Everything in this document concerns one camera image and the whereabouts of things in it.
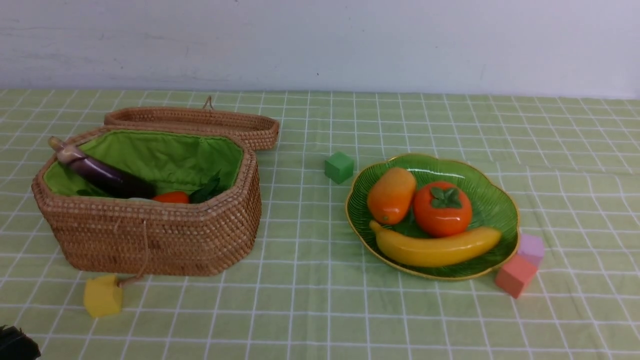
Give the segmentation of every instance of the yellow cube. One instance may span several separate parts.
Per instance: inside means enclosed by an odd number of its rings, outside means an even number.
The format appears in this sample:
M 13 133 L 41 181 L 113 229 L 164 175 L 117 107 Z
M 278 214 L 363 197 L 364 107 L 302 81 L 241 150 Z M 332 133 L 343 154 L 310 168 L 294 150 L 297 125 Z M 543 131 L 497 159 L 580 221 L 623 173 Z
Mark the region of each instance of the yellow cube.
M 93 318 L 118 314 L 122 310 L 122 288 L 116 275 L 87 280 L 84 287 L 84 307 Z

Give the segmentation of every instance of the leaf-shaped plate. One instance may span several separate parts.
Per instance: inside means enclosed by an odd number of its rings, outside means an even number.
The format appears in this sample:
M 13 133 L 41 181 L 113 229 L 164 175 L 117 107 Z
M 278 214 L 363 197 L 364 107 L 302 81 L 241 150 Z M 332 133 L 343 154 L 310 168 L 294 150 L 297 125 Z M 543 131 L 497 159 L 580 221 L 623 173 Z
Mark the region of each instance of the leaf-shaped plate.
M 367 207 L 367 194 L 376 181 L 392 167 L 402 167 L 413 173 L 418 182 L 418 189 L 434 181 L 455 184 L 467 194 L 474 210 L 468 229 L 482 225 L 499 229 L 502 231 L 502 238 L 498 245 L 477 258 L 439 268 L 406 266 L 387 258 L 378 248 L 376 237 L 369 228 L 369 221 L 373 216 Z M 466 163 L 441 160 L 426 154 L 404 154 L 363 169 L 351 185 L 345 210 L 351 228 L 367 250 L 398 270 L 430 279 L 465 280 L 487 274 L 511 259 L 520 241 L 520 212 L 504 190 L 493 184 L 480 170 Z M 388 228 L 408 236 L 429 237 L 415 225 L 411 213 L 400 224 Z

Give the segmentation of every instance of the basket lid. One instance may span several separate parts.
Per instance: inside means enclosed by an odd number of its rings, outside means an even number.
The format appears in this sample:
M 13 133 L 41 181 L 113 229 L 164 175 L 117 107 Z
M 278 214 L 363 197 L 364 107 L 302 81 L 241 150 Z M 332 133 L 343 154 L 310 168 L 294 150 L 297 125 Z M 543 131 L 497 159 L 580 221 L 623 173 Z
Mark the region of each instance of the basket lid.
M 246 142 L 252 150 L 273 148 L 280 131 L 280 123 L 270 117 L 214 109 L 211 96 L 207 97 L 202 109 L 173 106 L 122 108 L 106 113 L 104 124 L 161 126 L 176 130 L 211 131 L 217 135 L 234 135 Z

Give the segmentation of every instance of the black object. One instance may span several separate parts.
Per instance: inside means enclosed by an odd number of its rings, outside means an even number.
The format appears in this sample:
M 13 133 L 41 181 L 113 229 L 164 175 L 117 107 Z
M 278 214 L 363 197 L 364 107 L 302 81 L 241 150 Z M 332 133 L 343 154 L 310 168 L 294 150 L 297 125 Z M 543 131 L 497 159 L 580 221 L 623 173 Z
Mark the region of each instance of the black object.
M 15 326 L 0 327 L 0 359 L 2 360 L 35 360 L 42 354 L 29 336 Z

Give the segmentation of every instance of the purple cube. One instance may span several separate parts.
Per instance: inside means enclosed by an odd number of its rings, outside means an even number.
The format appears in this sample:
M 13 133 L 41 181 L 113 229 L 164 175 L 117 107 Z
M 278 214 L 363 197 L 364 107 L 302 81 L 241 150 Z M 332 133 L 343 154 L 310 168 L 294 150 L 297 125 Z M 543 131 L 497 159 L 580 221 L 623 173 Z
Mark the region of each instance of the purple cube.
M 545 256 L 545 244 L 537 236 L 521 234 L 518 254 L 536 267 L 540 267 L 542 258 Z

